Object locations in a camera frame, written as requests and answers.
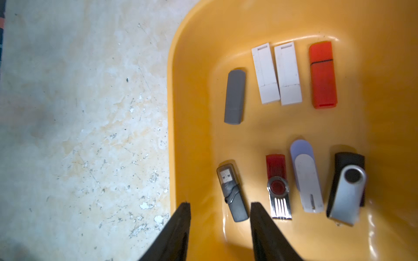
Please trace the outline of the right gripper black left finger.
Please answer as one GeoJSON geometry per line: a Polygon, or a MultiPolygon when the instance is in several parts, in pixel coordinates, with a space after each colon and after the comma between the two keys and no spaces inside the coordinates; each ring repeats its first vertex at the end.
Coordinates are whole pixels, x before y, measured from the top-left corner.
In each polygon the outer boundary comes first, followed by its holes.
{"type": "Polygon", "coordinates": [[[185,261],[191,221],[190,203],[181,203],[140,261],[185,261]]]}

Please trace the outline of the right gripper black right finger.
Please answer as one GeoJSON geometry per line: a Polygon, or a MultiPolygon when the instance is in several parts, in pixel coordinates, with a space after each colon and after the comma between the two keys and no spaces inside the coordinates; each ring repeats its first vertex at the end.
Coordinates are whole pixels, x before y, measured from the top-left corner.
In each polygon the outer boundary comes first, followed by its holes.
{"type": "Polygon", "coordinates": [[[259,202],[251,204],[250,225],[256,261],[302,260],[259,202]]]}

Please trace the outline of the dark red usb flash drive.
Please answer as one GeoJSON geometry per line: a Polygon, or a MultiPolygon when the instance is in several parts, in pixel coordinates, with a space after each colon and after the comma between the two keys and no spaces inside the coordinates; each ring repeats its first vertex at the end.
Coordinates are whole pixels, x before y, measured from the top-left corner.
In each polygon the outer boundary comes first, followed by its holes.
{"type": "Polygon", "coordinates": [[[271,217],[291,220],[290,186],[287,180],[285,156],[283,154],[267,155],[266,165],[271,217]]]}

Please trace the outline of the black silver usb flash drive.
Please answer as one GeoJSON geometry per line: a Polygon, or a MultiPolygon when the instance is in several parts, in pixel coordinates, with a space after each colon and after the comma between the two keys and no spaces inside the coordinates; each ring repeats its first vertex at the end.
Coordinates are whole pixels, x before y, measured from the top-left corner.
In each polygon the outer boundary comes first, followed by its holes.
{"type": "Polygon", "coordinates": [[[335,154],[335,174],[328,199],[327,218],[354,226],[365,205],[365,157],[351,152],[335,154]]]}

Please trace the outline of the white blue usb flash drive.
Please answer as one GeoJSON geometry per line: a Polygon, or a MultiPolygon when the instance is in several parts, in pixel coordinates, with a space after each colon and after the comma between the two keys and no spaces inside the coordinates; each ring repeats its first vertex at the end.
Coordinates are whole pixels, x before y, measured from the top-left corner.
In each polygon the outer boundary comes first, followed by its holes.
{"type": "Polygon", "coordinates": [[[324,202],[311,144],[303,139],[290,147],[293,169],[302,207],[307,213],[321,213],[324,202]]]}

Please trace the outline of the dark grey usb flash drive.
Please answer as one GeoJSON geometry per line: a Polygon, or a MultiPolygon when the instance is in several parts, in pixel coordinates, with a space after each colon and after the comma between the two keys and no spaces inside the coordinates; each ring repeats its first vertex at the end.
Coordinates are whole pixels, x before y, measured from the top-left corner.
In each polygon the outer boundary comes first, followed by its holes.
{"type": "Polygon", "coordinates": [[[224,122],[239,125],[242,122],[246,73],[243,70],[232,70],[228,74],[224,122]]]}

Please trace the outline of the light grey usb flash drive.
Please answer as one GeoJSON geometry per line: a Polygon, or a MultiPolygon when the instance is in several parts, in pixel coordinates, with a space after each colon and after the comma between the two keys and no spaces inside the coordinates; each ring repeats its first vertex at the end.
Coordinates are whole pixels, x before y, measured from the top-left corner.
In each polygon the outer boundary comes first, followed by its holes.
{"type": "Polygon", "coordinates": [[[274,48],[281,105],[302,103],[302,91],[294,42],[274,48]]]}

